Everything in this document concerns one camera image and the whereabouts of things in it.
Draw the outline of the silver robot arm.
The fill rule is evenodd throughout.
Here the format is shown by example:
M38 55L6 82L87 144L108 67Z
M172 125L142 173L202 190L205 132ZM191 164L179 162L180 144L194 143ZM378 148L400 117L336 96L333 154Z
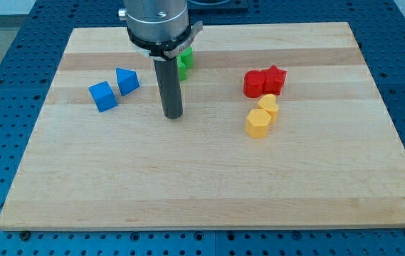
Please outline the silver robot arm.
M131 44L142 55L168 61L191 46L203 23L189 23L187 0L124 0L118 17Z

